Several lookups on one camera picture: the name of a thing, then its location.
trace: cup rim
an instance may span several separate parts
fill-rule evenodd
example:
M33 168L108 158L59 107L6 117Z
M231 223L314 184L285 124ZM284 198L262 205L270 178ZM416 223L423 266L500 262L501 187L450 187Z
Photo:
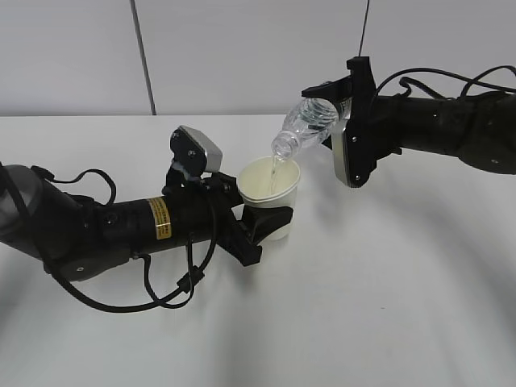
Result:
M239 190L239 193L248 202L256 203L256 204L271 202L278 198L283 198L284 196L290 194L293 190L295 190L298 187L299 181L301 180L301 168L299 167L299 164L294 159L289 159L288 162L292 162L296 166L296 170L298 171L298 177L296 178L296 181L294 183L292 183L292 185L288 189L281 191L280 193L275 193L274 195L269 195L269 196L265 196L265 197L258 198L258 199L250 198L249 196L247 196L245 193L242 192L242 190L240 189L239 181L240 181L240 177L242 176L243 171L245 171L249 165L251 165L257 161L264 160L264 159L272 159L272 158L273 158L272 156L263 156L263 157L258 157L257 159L252 160L249 164L247 164L245 166L244 169L242 169L240 171L240 173L236 177L236 186Z

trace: white wall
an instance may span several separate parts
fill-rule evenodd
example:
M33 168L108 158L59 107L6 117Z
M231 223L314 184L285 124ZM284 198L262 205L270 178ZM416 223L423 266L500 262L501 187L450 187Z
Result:
M347 74L365 3L137 0L158 114L285 112L305 87ZM377 81L419 65L473 76L514 64L515 4L372 0L364 54ZM0 0L0 48L0 115L150 112L128 0Z
M150 114L127 0L1 0L0 115Z
M345 61L357 54L365 4L140 1L158 112L285 112L305 87L347 75ZM516 64L515 12L511 0L372 0L364 54L372 57L377 82L414 66L475 76ZM421 78L450 96L460 91L447 78ZM510 73L490 79L516 85Z
M160 114L281 113L302 89L342 77L363 0L139 2Z

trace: water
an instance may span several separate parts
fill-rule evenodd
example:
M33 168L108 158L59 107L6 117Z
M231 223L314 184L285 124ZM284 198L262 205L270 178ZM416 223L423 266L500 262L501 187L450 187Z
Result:
M273 155L273 167L271 169L271 181L268 190L271 195L276 193L277 175L284 163L285 160L283 160L281 157L278 155Z

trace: clear plastic bottle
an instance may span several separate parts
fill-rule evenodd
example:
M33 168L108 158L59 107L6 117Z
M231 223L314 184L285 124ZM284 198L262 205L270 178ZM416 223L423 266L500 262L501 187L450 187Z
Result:
M285 117L283 127L273 140L273 155L288 160L301 149L320 144L330 129L351 111L351 99L341 103L341 111L326 99L304 98Z

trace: cable connector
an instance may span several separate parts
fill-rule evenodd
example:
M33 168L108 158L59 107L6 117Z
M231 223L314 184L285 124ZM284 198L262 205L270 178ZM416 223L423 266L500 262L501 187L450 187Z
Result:
M204 278L204 272L197 266L193 267L192 271L192 284L195 286L199 281ZM178 282L177 287L183 293L190 292L190 276L186 273Z

